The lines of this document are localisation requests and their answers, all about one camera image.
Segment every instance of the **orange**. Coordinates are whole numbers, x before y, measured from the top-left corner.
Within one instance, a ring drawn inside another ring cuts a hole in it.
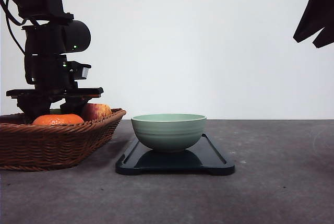
[[[84,120],[76,114],[47,114],[37,117],[33,125],[78,124]]]

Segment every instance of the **brown basket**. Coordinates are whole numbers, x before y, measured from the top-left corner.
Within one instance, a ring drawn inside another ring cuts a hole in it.
[[[78,165],[111,139],[126,114],[122,109],[112,112],[76,125],[0,123],[0,169],[46,171]]]

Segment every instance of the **tray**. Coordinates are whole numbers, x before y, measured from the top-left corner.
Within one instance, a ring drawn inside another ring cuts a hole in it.
[[[123,175],[142,173],[209,173],[229,175],[234,173],[234,162],[214,145],[208,134],[192,147],[174,153],[156,152],[139,142],[131,143],[115,165],[115,171]]]

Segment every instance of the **bowl rim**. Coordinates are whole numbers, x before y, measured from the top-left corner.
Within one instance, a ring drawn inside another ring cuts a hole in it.
[[[192,120],[179,120],[179,121],[150,121],[150,120],[139,120],[135,119],[136,117],[141,117],[141,116],[153,116],[153,115],[193,115],[193,116],[199,116],[200,118],[198,119],[192,119]],[[143,115],[137,115],[131,118],[132,121],[142,121],[142,122],[187,122],[187,121],[202,121],[206,120],[206,116],[201,115],[201,114],[192,114],[192,113],[153,113],[153,114],[143,114]]]

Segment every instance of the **table surface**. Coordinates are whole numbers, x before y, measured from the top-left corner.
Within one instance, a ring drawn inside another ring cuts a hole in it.
[[[206,132],[234,174],[117,174],[135,138],[122,120],[77,167],[0,171],[1,223],[334,222],[334,121],[208,120]]]

